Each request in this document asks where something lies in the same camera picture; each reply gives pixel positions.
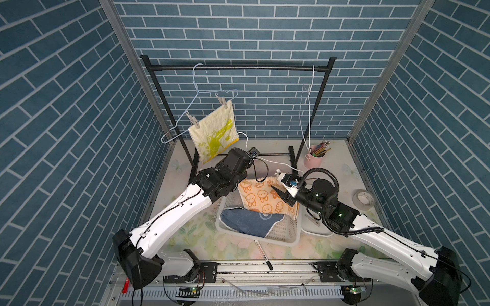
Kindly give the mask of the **orange patterned towel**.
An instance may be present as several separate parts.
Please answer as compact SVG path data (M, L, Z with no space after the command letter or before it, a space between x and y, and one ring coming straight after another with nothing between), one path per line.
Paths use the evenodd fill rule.
M294 207L288 206L271 188L272 185L284 189L276 177L267 177L263 182L257 182L256 179L243 180L238 186L238 191L245 209L263 214L283 214L296 220L299 204L296 203Z

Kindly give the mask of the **white wire hanger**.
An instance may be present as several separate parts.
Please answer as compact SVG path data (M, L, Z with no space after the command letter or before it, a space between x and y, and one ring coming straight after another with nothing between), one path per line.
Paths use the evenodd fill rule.
M244 132L237 132L237 135L243 135L245 137L245 148L248 150L248 136L246 133ZM280 162L277 162L277 161L271 161L271 160L268 160L268 159L264 159L264 158L261 158L261 157L257 157L257 159L263 161L264 163L272 163L272 164L280 164L280 165L283 165L283 166L286 166L288 168L290 168L291 170L295 170L297 172L301 172L300 170L298 170L297 168L294 168L293 166L291 166L290 164L286 164L286 163L280 163Z
M315 66L312 66L312 75L311 75L311 82L308 86L304 86L302 88L302 93L301 93L301 100L300 100L300 106L299 106L299 126L301 129L301 132L303 134L302 139L304 140L304 144L309 147L311 144L311 136L310 136L310 122L306 125L306 128L303 129L303 117L309 116L312 114L311 111L311 91L313 88L314 84L314 79L315 79Z

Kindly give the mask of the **blue patterned towel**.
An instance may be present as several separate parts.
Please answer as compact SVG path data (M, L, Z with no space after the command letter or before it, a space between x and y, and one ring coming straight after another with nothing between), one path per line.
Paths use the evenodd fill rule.
M284 217L283 214L263 214L243 207L229 207L221 212L219 220L238 233L265 238Z

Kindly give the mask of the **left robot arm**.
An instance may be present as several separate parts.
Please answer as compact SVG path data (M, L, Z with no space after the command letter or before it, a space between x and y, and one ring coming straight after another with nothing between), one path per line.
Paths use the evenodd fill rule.
M236 190L259 155L256 148L233 148L215 167L201 170L180 196L159 214L130 232L120 229L112 237L118 263L135 289L158 276L195 280L200 260L192 251L163 252L162 247L183 225L223 196Z

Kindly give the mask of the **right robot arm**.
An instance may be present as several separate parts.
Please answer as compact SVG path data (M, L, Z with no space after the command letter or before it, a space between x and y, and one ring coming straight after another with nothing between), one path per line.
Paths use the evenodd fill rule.
M287 204L301 204L330 232L351 237L387 255L380 260L354 249L343 251L336 273L345 282L379 280L415 293L426 305L457 305L464 293L466 274L457 254L447 247L434 249L376 224L367 215L338 200L339 182L324 168L312 168L303 176L275 174L279 197Z

